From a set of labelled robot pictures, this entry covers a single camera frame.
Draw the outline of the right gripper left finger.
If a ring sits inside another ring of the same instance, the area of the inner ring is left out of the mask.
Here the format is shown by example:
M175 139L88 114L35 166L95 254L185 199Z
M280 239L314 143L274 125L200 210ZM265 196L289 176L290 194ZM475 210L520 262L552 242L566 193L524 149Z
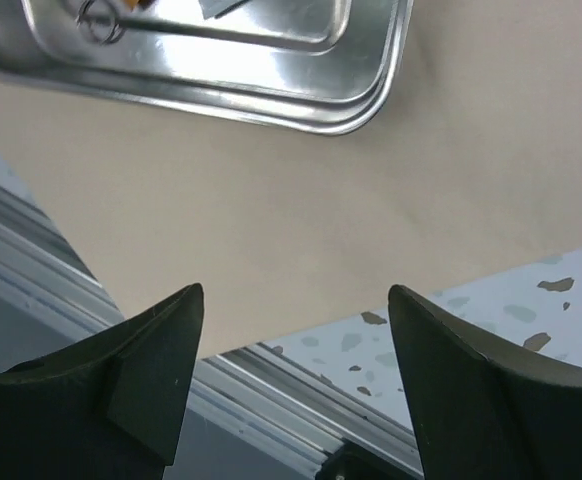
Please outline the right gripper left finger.
M0 479L160 479L176 457L200 343L194 283L0 372Z

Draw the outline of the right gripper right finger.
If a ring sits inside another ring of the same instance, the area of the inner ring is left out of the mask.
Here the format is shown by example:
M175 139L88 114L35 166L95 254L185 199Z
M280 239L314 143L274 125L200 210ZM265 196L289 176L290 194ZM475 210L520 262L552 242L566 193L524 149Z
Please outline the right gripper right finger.
M388 311L425 478L582 479L582 367L402 285Z

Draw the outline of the beige cloth mat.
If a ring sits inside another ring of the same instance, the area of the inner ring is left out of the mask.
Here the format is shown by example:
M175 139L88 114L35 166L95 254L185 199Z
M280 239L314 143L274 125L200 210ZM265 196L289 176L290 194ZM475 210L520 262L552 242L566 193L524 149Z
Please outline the beige cloth mat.
M582 247L582 1L419 1L328 138L0 81L0 155L127 316L205 291L208 356Z

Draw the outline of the stainless steel tray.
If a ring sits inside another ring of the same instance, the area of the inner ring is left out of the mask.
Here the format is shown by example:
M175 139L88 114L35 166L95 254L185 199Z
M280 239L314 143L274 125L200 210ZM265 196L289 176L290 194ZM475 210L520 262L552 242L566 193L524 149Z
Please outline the stainless steel tray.
M308 52L142 32L95 43L62 2L0 1L0 78L331 136L385 103L412 11L408 1L349 1L341 38Z

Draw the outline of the steel forceps with ring handles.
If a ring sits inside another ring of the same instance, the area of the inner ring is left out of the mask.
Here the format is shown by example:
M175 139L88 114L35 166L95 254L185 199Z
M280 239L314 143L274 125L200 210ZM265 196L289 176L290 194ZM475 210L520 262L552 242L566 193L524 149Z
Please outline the steel forceps with ring handles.
M63 1L70 17L87 27L86 38L112 44L126 33L173 34L317 52L335 44L349 21L349 1L240 1L205 19L196 1Z

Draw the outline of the brown adhesive bandage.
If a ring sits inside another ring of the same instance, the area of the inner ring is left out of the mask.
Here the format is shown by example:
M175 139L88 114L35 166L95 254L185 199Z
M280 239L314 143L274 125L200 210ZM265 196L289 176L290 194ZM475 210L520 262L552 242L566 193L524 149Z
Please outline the brown adhesive bandage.
M154 0L122 0L122 3L129 11L146 10L154 3Z

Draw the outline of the green white packet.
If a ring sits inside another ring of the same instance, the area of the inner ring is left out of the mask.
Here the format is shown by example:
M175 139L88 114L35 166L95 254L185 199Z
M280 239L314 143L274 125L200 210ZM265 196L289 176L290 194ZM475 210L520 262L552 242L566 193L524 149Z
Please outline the green white packet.
M243 4L246 0L199 0L202 16L205 20L221 17Z

